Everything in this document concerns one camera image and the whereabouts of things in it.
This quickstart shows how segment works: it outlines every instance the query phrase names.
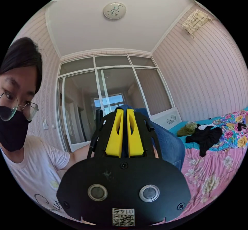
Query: yellow bracket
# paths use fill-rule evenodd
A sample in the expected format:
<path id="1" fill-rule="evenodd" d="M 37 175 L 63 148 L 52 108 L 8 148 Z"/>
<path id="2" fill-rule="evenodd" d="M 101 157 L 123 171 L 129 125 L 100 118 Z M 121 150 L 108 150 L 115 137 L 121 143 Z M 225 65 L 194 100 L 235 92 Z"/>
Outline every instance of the yellow bracket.
<path id="1" fill-rule="evenodd" d="M 128 136 L 128 154 L 131 156 L 143 155 L 144 149 L 140 139 L 138 126 L 134 116 L 134 110 L 127 109 L 127 136 Z"/>
<path id="2" fill-rule="evenodd" d="M 116 111 L 114 124 L 108 140 L 108 145 L 105 150 L 107 155 L 118 156 L 119 158 L 121 158 L 122 139 L 123 139 L 123 118 L 124 118 L 123 110 L 118 109 Z"/>

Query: pink blanket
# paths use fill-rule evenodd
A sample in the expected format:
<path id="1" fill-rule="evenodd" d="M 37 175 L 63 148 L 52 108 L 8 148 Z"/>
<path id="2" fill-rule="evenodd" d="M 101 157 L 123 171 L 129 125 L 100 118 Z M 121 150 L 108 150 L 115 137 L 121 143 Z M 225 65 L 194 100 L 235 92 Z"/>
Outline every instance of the pink blanket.
<path id="1" fill-rule="evenodd" d="M 198 149 L 186 149 L 182 173 L 187 180 L 191 200 L 182 214 L 174 220 L 200 210 L 218 197 L 239 169 L 246 149 L 244 146 L 218 152 L 207 151 L 203 158 L 199 156 Z"/>

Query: floral bedsheet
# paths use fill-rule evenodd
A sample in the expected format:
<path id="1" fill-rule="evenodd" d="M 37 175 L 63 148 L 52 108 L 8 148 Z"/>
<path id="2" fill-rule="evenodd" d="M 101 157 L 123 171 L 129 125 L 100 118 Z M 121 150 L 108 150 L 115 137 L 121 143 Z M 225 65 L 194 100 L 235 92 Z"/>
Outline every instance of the floral bedsheet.
<path id="1" fill-rule="evenodd" d="M 182 214 L 174 220 L 200 210 L 217 198 L 233 179 L 246 150 L 247 146 L 242 145 L 225 151 L 207 151 L 205 157 L 200 157 L 199 150 L 186 149 L 182 173 L 188 183 L 191 200 Z"/>
<path id="2" fill-rule="evenodd" d="M 238 131 L 238 122 L 244 121 L 246 124 L 245 116 L 248 111 L 241 110 L 221 116 L 219 119 L 214 120 L 213 124 L 222 129 L 222 136 L 220 141 L 213 145 L 211 151 L 227 150 L 229 148 L 247 147 L 248 143 L 248 129 Z"/>

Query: eyeglass frame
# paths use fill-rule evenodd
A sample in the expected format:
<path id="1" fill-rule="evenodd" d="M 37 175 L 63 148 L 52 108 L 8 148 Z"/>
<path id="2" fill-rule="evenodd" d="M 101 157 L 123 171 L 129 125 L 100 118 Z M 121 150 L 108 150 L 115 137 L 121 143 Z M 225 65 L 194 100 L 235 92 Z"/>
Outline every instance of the eyeglass frame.
<path id="1" fill-rule="evenodd" d="M 24 106 L 22 106 L 22 105 L 19 104 L 17 97 L 14 96 L 12 93 L 9 93 L 9 92 L 7 92 L 7 91 L 3 92 L 3 93 L 0 95 L 0 99 L 1 99 L 1 97 L 3 96 L 3 94 L 5 94 L 5 93 L 8 93 L 8 94 L 10 94 L 10 95 L 12 95 L 13 97 L 16 98 L 16 100 L 17 100 L 17 107 L 16 107 L 16 110 L 15 110 L 15 113 L 16 113 L 16 111 L 17 111 L 17 109 L 18 109 L 18 106 L 22 107 L 22 109 L 21 109 L 20 112 L 23 113 L 24 108 L 25 108 L 28 104 L 31 104 L 31 103 L 32 103 L 32 104 L 35 104 L 35 105 L 37 106 L 37 111 L 36 111 L 36 113 L 39 111 L 38 105 L 37 105 L 36 103 L 29 102 L 29 103 L 25 104 Z"/>

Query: black clothing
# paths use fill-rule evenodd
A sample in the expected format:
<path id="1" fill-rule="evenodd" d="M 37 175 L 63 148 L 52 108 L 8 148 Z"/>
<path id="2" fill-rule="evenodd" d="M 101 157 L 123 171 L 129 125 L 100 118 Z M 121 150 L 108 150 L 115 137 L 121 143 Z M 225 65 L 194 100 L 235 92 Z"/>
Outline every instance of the black clothing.
<path id="1" fill-rule="evenodd" d="M 217 144 L 222 135 L 222 129 L 213 126 L 207 126 L 204 130 L 196 129 L 195 133 L 186 137 L 186 143 L 196 142 L 200 145 L 200 156 L 204 157 L 209 148 Z"/>

